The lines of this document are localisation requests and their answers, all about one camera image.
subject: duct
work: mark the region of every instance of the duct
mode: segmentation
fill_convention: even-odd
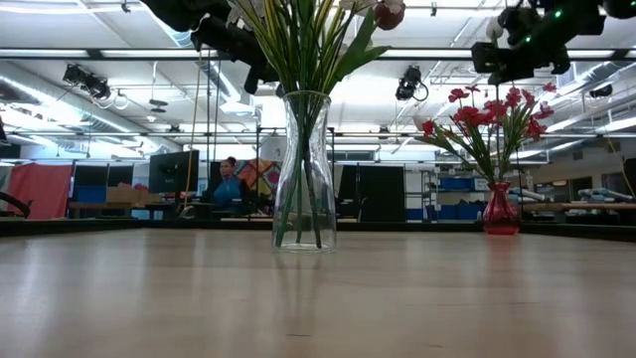
[[[148,129],[133,123],[127,119],[124,119],[106,109],[101,109],[96,105],[92,104],[88,100],[83,99],[82,97],[66,91],[64,89],[60,89],[57,86],[32,75],[31,73],[18,68],[17,66],[11,65],[6,62],[0,62],[0,74],[2,74],[2,78],[8,79],[9,81],[21,84],[27,88],[33,89],[52,98],[60,98],[58,102],[61,105],[64,105],[69,109],[69,112],[74,111],[77,116],[92,116],[95,119],[95,123],[103,123],[108,125],[109,128],[114,129],[114,131],[120,132],[146,132]],[[169,148],[171,151],[180,151],[181,146],[166,139],[166,138],[153,138],[152,141],[157,145],[163,145],[166,148]]]
[[[552,133],[554,131],[557,130],[561,130],[564,129],[568,126],[571,126],[575,123],[578,123],[582,120],[586,120],[586,119],[590,119],[592,117],[595,116],[599,116],[602,115],[605,111],[610,110],[612,108],[615,108],[617,106],[621,106],[621,105],[625,105],[628,104],[629,102],[636,100],[636,93],[632,93],[629,95],[626,95],[625,97],[621,98],[621,99],[617,99],[617,100],[613,100],[612,102],[606,104],[606,105],[602,105],[598,108],[594,108],[593,110],[581,113],[579,115],[576,115],[570,119],[566,119],[566,120],[562,120],[559,123],[555,123],[551,126],[548,127],[548,129],[546,130],[547,133]]]
[[[622,72],[630,70],[634,68],[634,66],[636,66],[636,63],[631,61],[608,61],[595,66],[583,74],[580,80],[568,84],[561,84],[562,93],[551,100],[551,105],[554,106],[554,102],[557,100],[562,101],[572,95],[581,94],[614,83]],[[559,78],[572,77],[573,71],[575,71],[574,68],[570,69],[570,73],[562,75]]]

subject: fluorescent light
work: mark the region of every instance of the fluorescent light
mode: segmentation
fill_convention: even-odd
[[[577,123],[577,120],[575,120],[575,119],[566,119],[566,120],[562,120],[562,121],[560,121],[559,123],[555,123],[555,124],[553,124],[553,125],[549,126],[549,127],[546,129],[546,133],[552,133],[552,132],[554,132],[554,131],[564,129],[565,127],[570,126],[570,125],[573,125],[573,124],[575,124],[575,123]]]
[[[576,144],[579,144],[581,142],[582,142],[582,140],[575,140],[575,141],[572,141],[572,142],[569,142],[569,143],[557,145],[556,147],[550,149],[550,151],[564,150],[564,149],[570,148],[571,146],[575,146]]]
[[[636,125],[636,117],[622,119],[622,120],[614,120],[613,122],[609,124],[605,124],[602,127],[596,128],[596,130],[594,131],[596,133],[604,133],[604,132],[610,132],[610,131],[616,131],[620,129],[629,128],[634,125]]]
[[[128,10],[141,11],[143,7],[141,6],[128,6]],[[8,12],[14,14],[37,14],[37,15],[80,15],[80,14],[96,14],[96,13],[110,13],[110,12],[121,12],[121,7],[119,6],[109,6],[102,8],[63,8],[63,9],[53,9],[53,8],[26,8],[26,7],[14,7],[14,6],[0,6],[0,12]]]
[[[192,58],[199,59],[199,52],[197,50],[102,50],[101,55],[105,58],[126,58],[126,59],[139,59],[139,58]],[[217,52],[212,51],[212,56],[216,56]]]
[[[596,59],[609,59],[614,55],[612,50],[568,50],[567,55],[571,60],[584,59],[584,58],[596,58]]]
[[[15,135],[15,134],[9,134],[8,135],[9,138],[15,138],[15,139],[20,139],[20,140],[25,140],[28,142],[32,142],[34,144],[40,144],[40,145],[44,145],[44,146],[55,146],[56,143],[47,139],[47,138],[43,138],[39,135],[32,135],[31,137],[26,137],[23,135]]]
[[[510,156],[511,159],[524,159],[541,153],[542,150],[524,150]]]
[[[243,104],[237,101],[229,101],[219,107],[223,113],[231,114],[253,114],[254,107],[251,105]]]
[[[86,50],[38,50],[38,49],[0,49],[0,57],[28,57],[28,58],[88,58]]]
[[[380,59],[394,58],[439,58],[439,59],[464,59],[471,60],[470,50],[462,49],[439,49],[439,50],[410,50],[410,49],[393,49],[388,50],[380,56]]]

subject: table surface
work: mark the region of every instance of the table surface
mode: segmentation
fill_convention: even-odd
[[[134,230],[0,241],[0,357],[636,356],[636,246]]]

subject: pink partition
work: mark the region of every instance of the pink partition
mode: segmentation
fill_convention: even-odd
[[[11,171],[9,194],[30,203],[30,220],[63,218],[66,215],[73,167],[70,165],[20,165]]]

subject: glass vase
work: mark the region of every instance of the glass vase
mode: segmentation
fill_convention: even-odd
[[[327,159],[327,113],[331,100],[314,91],[284,98],[287,149],[280,170],[272,244],[294,253],[336,249],[336,204]]]
[[[484,210],[484,231],[490,235],[516,235],[519,232],[517,209],[508,200],[509,182],[489,183],[490,201]]]

